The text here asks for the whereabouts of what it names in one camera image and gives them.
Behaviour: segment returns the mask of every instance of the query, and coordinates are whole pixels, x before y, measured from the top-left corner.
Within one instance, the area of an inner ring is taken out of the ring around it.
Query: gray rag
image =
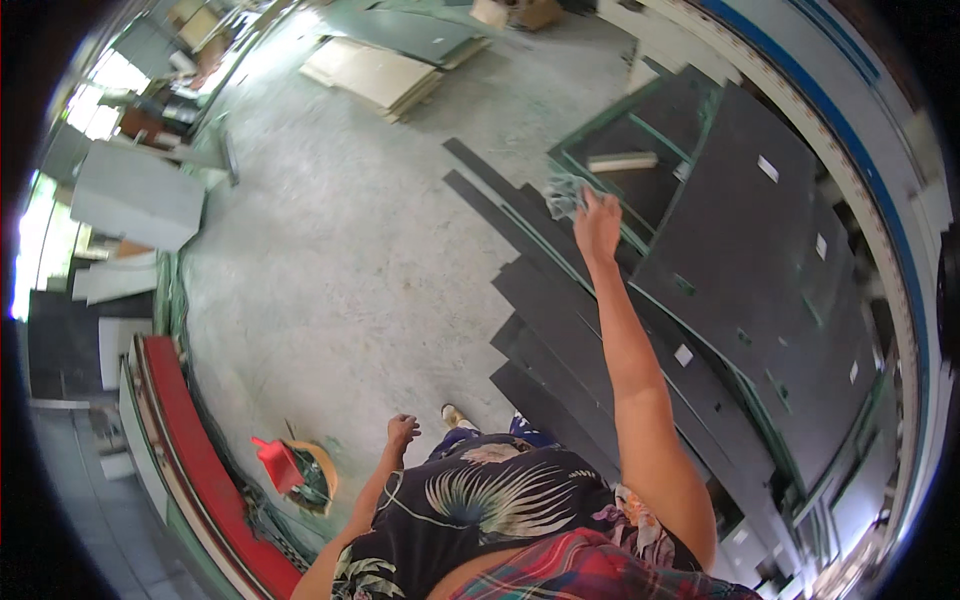
[[[554,221],[560,221],[563,217],[575,221],[577,206],[582,206],[584,210],[587,210],[587,201],[584,199],[585,185],[589,185],[598,197],[603,196],[603,192],[598,191],[589,181],[577,175],[556,173],[547,178],[543,196],[546,199],[546,206],[550,210],[550,216],[553,217]]]

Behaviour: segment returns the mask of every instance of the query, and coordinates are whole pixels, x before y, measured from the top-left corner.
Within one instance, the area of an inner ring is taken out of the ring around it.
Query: workshop floor
[[[218,101],[241,182],[210,193],[183,268],[192,360],[230,451],[272,492],[250,436],[289,437],[289,422],[318,441],[340,474],[329,518],[274,500],[329,537],[391,416],[422,423],[417,465],[445,432],[444,403],[491,432],[514,412],[488,377],[511,312],[490,280],[516,253],[441,181],[456,166],[441,144],[460,137],[513,184],[542,187],[546,150],[622,95],[633,38],[573,14],[508,32],[388,125],[297,72],[322,27],[310,10],[282,23]]]

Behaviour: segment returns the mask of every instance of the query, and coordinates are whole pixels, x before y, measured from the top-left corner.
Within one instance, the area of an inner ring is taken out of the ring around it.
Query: woman
[[[303,575],[305,598],[756,597],[714,580],[716,523],[680,446],[660,366],[613,251],[614,196],[586,190],[577,245],[600,310],[622,484],[515,419],[484,436],[450,405],[444,441],[404,470],[417,420],[394,417],[387,447],[344,531]]]

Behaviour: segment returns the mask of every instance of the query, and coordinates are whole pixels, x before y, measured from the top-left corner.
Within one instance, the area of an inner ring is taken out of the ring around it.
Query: hand
[[[597,263],[613,260],[613,252],[620,242],[620,201],[613,194],[598,200],[590,186],[584,186],[587,210],[577,207],[573,234],[589,269]]]
[[[407,450],[407,445],[420,434],[419,430],[420,424],[416,417],[397,415],[387,423],[387,446],[403,454]]]

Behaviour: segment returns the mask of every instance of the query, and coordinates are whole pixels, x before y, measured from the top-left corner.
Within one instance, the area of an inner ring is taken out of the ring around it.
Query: foot
[[[467,417],[453,404],[444,404],[440,409],[440,416],[443,417],[446,426],[450,429],[456,427],[466,427],[467,429],[476,429],[476,426],[467,420]]]

